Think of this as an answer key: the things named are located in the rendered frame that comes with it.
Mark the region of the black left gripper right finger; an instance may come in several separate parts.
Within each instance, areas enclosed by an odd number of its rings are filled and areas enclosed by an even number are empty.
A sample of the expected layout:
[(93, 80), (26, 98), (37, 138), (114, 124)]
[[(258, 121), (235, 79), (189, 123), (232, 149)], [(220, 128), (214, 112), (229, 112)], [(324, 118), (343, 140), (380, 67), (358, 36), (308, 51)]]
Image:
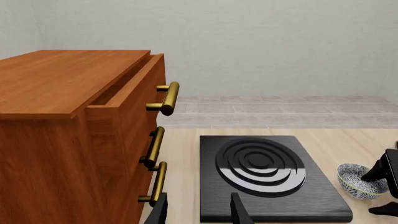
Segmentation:
[(238, 193), (231, 193), (230, 210), (233, 224), (254, 224)]

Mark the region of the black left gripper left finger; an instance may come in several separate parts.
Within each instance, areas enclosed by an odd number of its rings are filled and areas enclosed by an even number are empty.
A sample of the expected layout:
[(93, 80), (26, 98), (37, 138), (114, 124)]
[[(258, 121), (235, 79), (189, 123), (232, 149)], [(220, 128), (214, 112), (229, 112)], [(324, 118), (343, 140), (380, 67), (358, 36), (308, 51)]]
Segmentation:
[(161, 193), (144, 224), (165, 224), (167, 219), (167, 194)]

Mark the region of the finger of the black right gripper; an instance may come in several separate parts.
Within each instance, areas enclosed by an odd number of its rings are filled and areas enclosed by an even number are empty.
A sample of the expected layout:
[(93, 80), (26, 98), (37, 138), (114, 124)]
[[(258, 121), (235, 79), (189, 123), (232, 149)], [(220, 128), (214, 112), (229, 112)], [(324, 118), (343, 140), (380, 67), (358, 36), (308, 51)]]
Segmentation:
[(369, 208), (369, 213), (384, 216), (398, 216), (398, 203), (391, 202), (381, 207)]
[(375, 165), (367, 173), (365, 173), (361, 180), (365, 182), (375, 182), (377, 180), (385, 179), (387, 175), (387, 168), (383, 164), (383, 161), (377, 160)]

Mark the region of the flat black stove plate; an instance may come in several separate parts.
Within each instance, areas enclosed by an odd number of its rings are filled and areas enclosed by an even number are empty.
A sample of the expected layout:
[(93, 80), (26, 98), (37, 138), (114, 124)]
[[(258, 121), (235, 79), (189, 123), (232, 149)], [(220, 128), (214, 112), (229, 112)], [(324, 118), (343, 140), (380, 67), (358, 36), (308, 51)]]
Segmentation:
[(295, 136), (200, 136), (200, 221), (349, 223), (353, 213)]

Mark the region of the wooden cabinet drawer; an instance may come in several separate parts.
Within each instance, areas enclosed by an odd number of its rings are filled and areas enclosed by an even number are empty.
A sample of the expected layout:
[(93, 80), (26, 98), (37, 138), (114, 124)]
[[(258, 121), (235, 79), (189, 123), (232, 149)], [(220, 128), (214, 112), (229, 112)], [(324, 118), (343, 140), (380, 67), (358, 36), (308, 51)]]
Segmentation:
[(143, 151), (156, 127), (156, 113), (146, 104), (160, 102), (156, 86), (164, 83), (164, 55), (146, 55), (92, 102), (85, 113), (94, 149)]

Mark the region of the red-brown wooden cabinet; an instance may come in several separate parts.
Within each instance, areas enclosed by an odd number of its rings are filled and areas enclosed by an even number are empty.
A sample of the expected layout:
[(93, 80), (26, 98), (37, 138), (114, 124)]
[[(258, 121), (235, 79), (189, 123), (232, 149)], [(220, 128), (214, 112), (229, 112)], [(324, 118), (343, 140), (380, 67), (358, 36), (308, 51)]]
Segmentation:
[(0, 224), (139, 224), (152, 178), (139, 159), (152, 137), (143, 151), (96, 151), (85, 110), (146, 55), (38, 50), (0, 60)]

